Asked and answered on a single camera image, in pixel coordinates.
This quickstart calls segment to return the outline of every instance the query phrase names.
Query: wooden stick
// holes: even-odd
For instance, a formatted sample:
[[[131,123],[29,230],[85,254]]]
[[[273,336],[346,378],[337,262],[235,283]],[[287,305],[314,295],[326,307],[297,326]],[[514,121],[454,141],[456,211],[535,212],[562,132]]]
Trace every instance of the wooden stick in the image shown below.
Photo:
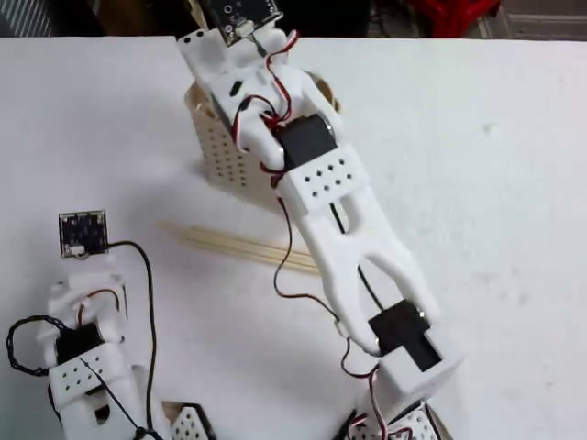
[[[182,228],[177,225],[163,223],[161,226],[171,230],[182,242],[189,246],[220,252],[234,257],[253,259],[262,263],[278,265],[287,251],[284,247],[258,243],[241,236],[221,233],[200,226]],[[319,275],[312,257],[305,253],[292,250],[285,261],[285,268]]]

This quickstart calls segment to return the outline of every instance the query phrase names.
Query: black wire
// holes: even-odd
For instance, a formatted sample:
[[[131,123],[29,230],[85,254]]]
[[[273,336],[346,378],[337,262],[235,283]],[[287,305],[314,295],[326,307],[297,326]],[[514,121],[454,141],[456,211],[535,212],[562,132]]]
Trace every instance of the black wire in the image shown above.
[[[117,241],[116,243],[110,243],[106,248],[118,248],[121,246],[131,246],[138,251],[140,256],[145,261],[145,266],[147,267],[147,283],[148,283],[148,290],[149,290],[149,316],[150,316],[150,335],[152,341],[152,348],[150,354],[150,366],[149,366],[149,377],[147,379],[147,399],[146,399],[146,414],[147,414],[147,427],[149,430],[153,429],[153,418],[151,415],[150,410],[150,401],[151,401],[151,393],[153,389],[153,376],[155,375],[155,360],[157,358],[157,329],[155,328],[155,306],[153,300],[153,273],[150,267],[149,257],[143,250],[141,246],[139,246],[134,241]]]
[[[105,388],[106,392],[110,395],[110,397],[115,402],[115,404],[118,406],[118,408],[120,408],[120,411],[122,411],[122,413],[127,417],[128,421],[131,422],[132,425],[135,427],[135,430],[136,430],[135,437],[134,437],[135,439],[140,439],[140,438],[143,438],[145,435],[150,435],[151,437],[155,438],[156,440],[163,440],[161,438],[161,436],[156,431],[152,430],[152,428],[145,429],[141,426],[138,426],[137,422],[135,422],[133,420],[133,418],[130,416],[130,414],[128,413],[126,408],[122,405],[122,403],[120,403],[120,400],[118,399],[118,397],[114,394],[114,392],[112,390],[110,390],[110,387],[108,387],[108,385],[106,384],[106,382],[104,381],[102,376],[100,376],[100,374],[98,374],[97,371],[95,371],[92,367],[90,367],[90,364],[88,364],[85,360],[83,360],[82,357],[80,357],[80,360],[82,361],[82,363],[85,365],[85,367],[87,369],[89,369],[90,371],[92,371],[95,374],[98,381]]]
[[[55,400],[53,399],[53,391],[51,390],[50,384],[47,386],[47,397],[49,397],[49,403],[51,404],[51,408],[53,409],[53,412],[55,413],[55,415],[59,419],[59,423],[61,424],[61,426],[63,426],[63,423],[61,422],[61,415],[57,411],[57,408],[55,408]]]
[[[346,234],[347,232],[345,231],[345,226],[342,225],[342,220],[340,220],[340,216],[338,215],[337,207],[333,203],[330,204],[330,211],[332,211],[332,215],[334,216],[335,220],[337,221],[337,225],[338,225],[338,229],[340,230],[340,233]],[[372,297],[375,304],[377,304],[377,307],[379,307],[379,310],[381,310],[383,312],[385,309],[383,308],[381,301],[379,301],[379,298],[377,298],[377,295],[375,295],[375,292],[371,288],[371,285],[367,281],[367,278],[365,277],[365,274],[363,273],[363,269],[361,269],[359,266],[357,268],[357,271],[359,272],[359,278],[363,282],[365,289],[367,289],[367,292]]]
[[[28,318],[19,319],[18,321],[16,321],[14,324],[11,325],[10,329],[8,330],[8,336],[6,337],[6,352],[8,353],[8,360],[10,361],[10,366],[13,369],[16,369],[18,371],[22,371],[23,373],[27,373],[30,376],[36,376],[38,378],[42,378],[44,376],[49,375],[48,368],[38,367],[35,369],[31,369],[31,368],[25,367],[24,365],[21,365],[17,361],[17,358],[15,357],[15,341],[14,341],[15,331],[21,325],[28,324],[28,323],[34,323],[37,321],[45,321],[51,325],[54,325],[55,327],[57,327],[57,329],[60,331],[60,333],[66,332],[68,330],[70,330],[70,331],[72,331],[72,330],[71,330],[71,328],[66,326],[63,323],[63,321],[61,321],[57,318],[53,318],[52,316],[47,316],[46,314],[35,314],[32,316],[29,316]]]
[[[329,312],[335,319],[335,321],[340,321],[340,319],[338,318],[338,315],[330,308],[328,307],[320,298],[314,296],[314,295],[310,295],[308,293],[297,293],[297,294],[290,294],[290,293],[283,293],[280,288],[277,286],[277,279],[279,276],[279,273],[282,271],[283,265],[285,264],[285,261],[287,261],[287,259],[290,257],[290,254],[292,253],[292,246],[294,245],[294,235],[293,235],[293,230],[292,230],[292,221],[290,220],[290,215],[287,212],[287,208],[285,207],[285,203],[283,202],[283,200],[278,197],[277,201],[279,202],[280,207],[283,209],[283,215],[285,216],[285,221],[287,222],[287,233],[288,233],[288,245],[287,245],[287,252],[285,252],[285,255],[283,256],[282,261],[279,263],[279,266],[277,266],[277,269],[275,270],[275,273],[273,274],[273,289],[275,289],[275,291],[277,292],[277,294],[279,296],[281,296],[282,298],[288,298],[288,299],[296,299],[296,298],[307,298],[309,300],[313,300],[316,301],[317,303],[319,303],[322,307],[324,307],[327,312]]]

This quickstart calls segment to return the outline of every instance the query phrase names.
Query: perforated plate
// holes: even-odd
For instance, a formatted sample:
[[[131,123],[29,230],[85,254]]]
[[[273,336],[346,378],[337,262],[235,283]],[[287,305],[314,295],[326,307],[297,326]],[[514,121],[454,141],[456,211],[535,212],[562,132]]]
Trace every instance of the perforated plate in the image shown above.
[[[204,155],[206,178],[224,191],[249,202],[273,208],[275,194],[259,160],[237,149],[230,134],[211,109],[202,89],[194,84],[185,95]]]
[[[186,406],[172,426],[172,440],[208,440],[195,408]]]
[[[389,440],[442,440],[437,437],[433,424],[424,408],[425,405],[422,404],[397,422],[390,424],[387,428]],[[407,431],[396,434],[404,428],[410,428],[412,436]],[[368,425],[355,426],[349,430],[351,440],[369,440],[373,438],[379,440],[380,436],[379,429],[374,431]]]
[[[356,151],[337,148],[285,174],[280,191],[303,215],[335,202],[367,182],[367,173]]]
[[[97,346],[80,357],[51,368],[49,378],[58,411],[87,391],[100,386],[98,378],[80,358],[85,360],[106,383],[127,373],[128,366],[119,345],[109,343]]]

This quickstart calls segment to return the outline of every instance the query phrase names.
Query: white table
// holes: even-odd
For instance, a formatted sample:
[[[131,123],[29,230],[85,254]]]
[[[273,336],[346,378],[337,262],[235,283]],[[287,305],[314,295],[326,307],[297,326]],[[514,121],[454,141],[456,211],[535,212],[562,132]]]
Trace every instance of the white table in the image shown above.
[[[315,39],[293,60],[334,87],[382,205],[467,354],[437,402],[461,425],[455,434],[584,438],[587,45]],[[185,247],[157,227],[285,238],[280,217],[194,172],[183,106],[192,79],[174,41],[0,39],[0,62],[3,334],[45,312],[58,213],[105,208],[111,239],[138,241],[154,266],[161,397],[201,402],[223,439],[329,438],[364,384],[339,370],[344,341],[328,317],[277,299],[270,267]],[[146,362],[144,269],[132,250],[116,253],[127,345]],[[282,283],[320,290],[294,273]],[[30,364],[40,362],[34,334],[17,339]],[[358,351],[357,369],[369,365]],[[3,437],[61,438],[43,379],[3,358],[0,380]]]

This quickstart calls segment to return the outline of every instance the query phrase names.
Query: red object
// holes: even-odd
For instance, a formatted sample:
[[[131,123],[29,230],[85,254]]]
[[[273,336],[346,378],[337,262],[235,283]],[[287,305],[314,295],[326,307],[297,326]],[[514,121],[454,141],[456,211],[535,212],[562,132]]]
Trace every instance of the red object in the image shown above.
[[[432,19],[433,39],[457,39],[477,17],[497,14],[500,0],[408,0]]]

